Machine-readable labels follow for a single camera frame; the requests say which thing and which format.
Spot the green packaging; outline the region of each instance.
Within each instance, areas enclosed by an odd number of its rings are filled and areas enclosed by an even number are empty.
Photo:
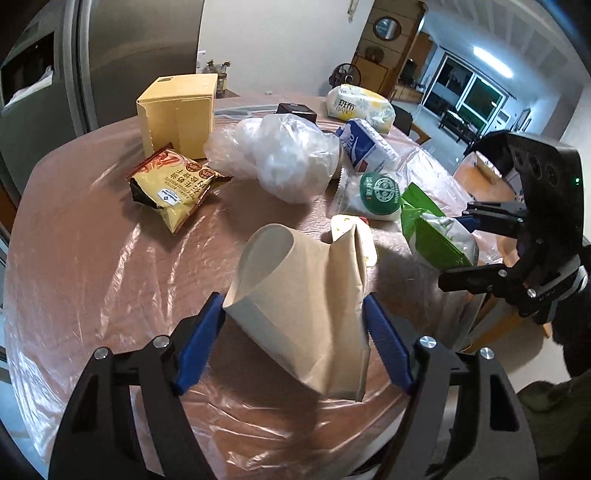
[[[414,183],[402,194],[402,234],[413,254],[438,270],[478,263],[474,237],[456,219],[448,218]]]

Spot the green circular label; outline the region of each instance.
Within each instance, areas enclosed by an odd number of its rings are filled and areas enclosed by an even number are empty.
[[[398,184],[381,173],[366,173],[359,184],[361,200],[374,215],[390,215],[400,208]]]

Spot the plastic tablecloth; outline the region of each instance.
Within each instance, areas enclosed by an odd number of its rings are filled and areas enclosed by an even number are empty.
[[[340,125],[327,119],[319,98],[242,97],[219,100],[216,108],[287,100],[317,111],[323,129]],[[231,121],[221,116],[216,127]],[[408,180],[446,213],[460,214],[470,197],[444,168],[396,129],[386,139],[401,155]],[[47,155],[22,197],[5,280],[7,351],[22,416],[47,460],[70,394],[97,347],[119,353],[172,332],[212,291],[228,290],[243,246],[268,223],[331,241],[326,210],[334,185],[313,205],[290,205],[255,181],[239,180],[210,195],[172,236],[160,216],[131,199],[125,177],[143,158],[139,122],[130,118]],[[372,227],[379,261],[368,271],[369,289],[421,332],[453,336],[465,295],[439,291],[436,274],[413,260],[401,233]],[[495,248],[481,250],[495,260]],[[147,465],[158,472],[136,388],[132,399]],[[218,478],[289,480],[347,475],[400,415],[405,397],[389,384],[372,349],[362,403],[321,398],[228,319],[202,381],[181,400]]]

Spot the blue gripper pad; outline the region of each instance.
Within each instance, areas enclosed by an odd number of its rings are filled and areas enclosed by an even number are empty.
[[[204,313],[201,322],[197,325],[187,345],[178,354],[178,376],[176,390],[180,395],[199,383],[207,359],[217,339],[217,334],[222,329],[226,314],[222,309],[223,296],[215,295],[211,305]]]
[[[414,391],[410,354],[373,295],[363,300],[365,326],[374,340],[390,381],[406,394]]]

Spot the white ceiling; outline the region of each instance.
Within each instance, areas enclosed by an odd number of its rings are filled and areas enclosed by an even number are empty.
[[[578,101],[591,81],[574,48],[535,0],[426,0],[424,29],[519,100],[564,94]],[[481,47],[514,72],[505,79],[473,54]]]

